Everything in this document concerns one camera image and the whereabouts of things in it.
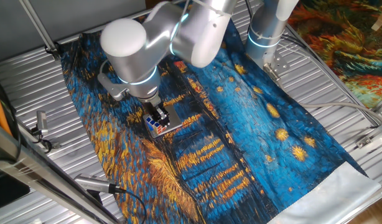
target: metal rod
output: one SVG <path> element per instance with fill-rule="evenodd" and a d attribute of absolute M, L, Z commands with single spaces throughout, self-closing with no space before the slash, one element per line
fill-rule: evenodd
<path fill-rule="evenodd" d="M 42 21 L 40 21 L 39 16 L 35 12 L 34 8 L 32 7 L 32 4 L 29 2 L 29 0 L 19 0 L 22 7 L 24 8 L 25 12 L 28 14 L 29 19 L 34 24 L 37 32 L 43 39 L 44 44 L 47 47 L 47 50 L 51 52 L 53 55 L 54 60 L 60 60 L 60 55 L 57 51 L 57 48 L 55 47 L 55 44 L 51 37 L 49 36 L 49 33 L 47 32 L 46 28 L 43 26 Z"/>
<path fill-rule="evenodd" d="M 0 161 L 1 170 L 92 223 L 119 223 L 40 149 L 34 149 L 33 140 L 24 137 L 28 147 L 22 147 L 18 162 L 13 166 Z M 0 157 L 15 158 L 16 153 L 17 141 L 0 127 Z"/>

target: metal slatted surface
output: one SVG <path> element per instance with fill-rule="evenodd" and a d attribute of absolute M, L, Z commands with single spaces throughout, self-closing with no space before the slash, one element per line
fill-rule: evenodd
<path fill-rule="evenodd" d="M 253 7 L 260 0 L 250 0 Z M 247 37 L 249 14 L 244 0 L 239 0 L 233 21 L 243 40 Z M 297 50 L 295 45 L 288 45 Z M 290 65 L 287 73 L 280 74 L 286 91 L 303 103 L 353 100 L 328 74 L 312 62 L 290 50 L 279 48 L 279 53 Z M 74 177 L 80 173 L 104 176 L 93 146 L 72 104 L 64 84 L 60 62 L 54 62 L 44 49 L 0 63 L 0 81 L 7 90 L 12 104 L 18 110 L 18 118 L 28 127 L 36 124 L 36 111 L 46 110 L 49 135 L 61 143 L 49 157 L 66 173 Z M 382 146 L 375 152 L 359 150 L 355 144 L 372 129 L 372 124 L 359 111 L 346 107 L 308 109 L 313 116 L 334 136 L 366 170 L 367 174 L 382 182 Z M 101 194 L 104 206 L 121 218 L 118 206 L 111 195 Z M 30 223 L 36 219 L 43 223 L 83 222 L 78 215 L 51 201 L 34 190 L 0 209 L 0 223 Z"/>
<path fill-rule="evenodd" d="M 60 62 L 44 49 L 0 63 L 0 82 L 7 91 L 17 117 L 28 127 L 36 125 L 36 111 L 45 110 L 49 134 L 61 144 L 49 157 L 71 177 L 78 174 L 105 176 L 94 148 L 65 86 Z M 121 212 L 112 195 L 101 194 L 104 206 L 116 217 Z M 0 223 L 75 223 L 81 218 L 31 190 L 31 193 L 0 209 Z"/>

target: fabric cloth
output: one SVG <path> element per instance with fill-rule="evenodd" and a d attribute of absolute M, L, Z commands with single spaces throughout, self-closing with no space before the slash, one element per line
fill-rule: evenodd
<path fill-rule="evenodd" d="M 246 56 L 232 22 L 209 66 L 174 56 L 159 64 L 160 97 L 183 126 L 157 139 L 137 99 L 115 101 L 99 84 L 100 35 L 61 46 L 63 74 L 106 176 L 141 197 L 146 223 L 267 223 L 345 161 L 364 174 Z M 119 83 L 111 66 L 103 72 Z M 129 223 L 142 220 L 134 198 L 116 199 Z"/>
<path fill-rule="evenodd" d="M 381 188 L 345 162 L 269 224 L 334 224 Z"/>
<path fill-rule="evenodd" d="M 382 0 L 300 0 L 289 24 L 367 107 L 382 100 Z"/>

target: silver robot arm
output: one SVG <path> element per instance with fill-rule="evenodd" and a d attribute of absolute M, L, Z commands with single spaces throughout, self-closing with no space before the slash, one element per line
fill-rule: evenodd
<path fill-rule="evenodd" d="M 274 53 L 285 26 L 299 0 L 264 0 L 254 13 L 246 41 L 246 53 L 264 68 L 274 61 Z"/>
<path fill-rule="evenodd" d="M 207 66 L 219 51 L 237 0 L 194 0 L 193 8 L 182 9 L 159 3 L 143 24 L 118 19 L 101 34 L 101 46 L 122 84 L 112 84 L 98 75 L 100 83 L 115 100 L 122 92 L 137 97 L 161 126 L 169 125 L 169 114 L 158 96 L 160 74 L 157 64 L 174 54 L 196 67 Z"/>

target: metal bracket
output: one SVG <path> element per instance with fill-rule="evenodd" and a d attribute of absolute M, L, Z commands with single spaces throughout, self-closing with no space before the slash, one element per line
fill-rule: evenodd
<path fill-rule="evenodd" d="M 369 144 L 369 143 L 371 143 L 371 142 L 372 142 L 372 141 L 371 141 L 370 138 L 368 138 L 368 137 L 364 137 L 363 139 L 361 139 L 361 140 L 359 140 L 359 141 L 357 142 L 357 146 L 358 146 L 359 148 L 362 148 L 362 147 L 366 146 L 367 144 Z"/>
<path fill-rule="evenodd" d="M 356 142 L 360 149 L 364 148 L 371 151 L 375 150 L 380 144 L 382 144 L 382 125 Z"/>
<path fill-rule="evenodd" d="M 126 84 L 114 84 L 104 73 L 98 74 L 97 79 L 106 91 L 117 101 L 122 100 L 123 92 L 128 91 Z"/>
<path fill-rule="evenodd" d="M 271 68 L 276 74 L 282 74 L 289 71 L 289 65 L 286 60 L 279 54 L 278 51 L 274 54 L 274 61 L 271 63 Z"/>

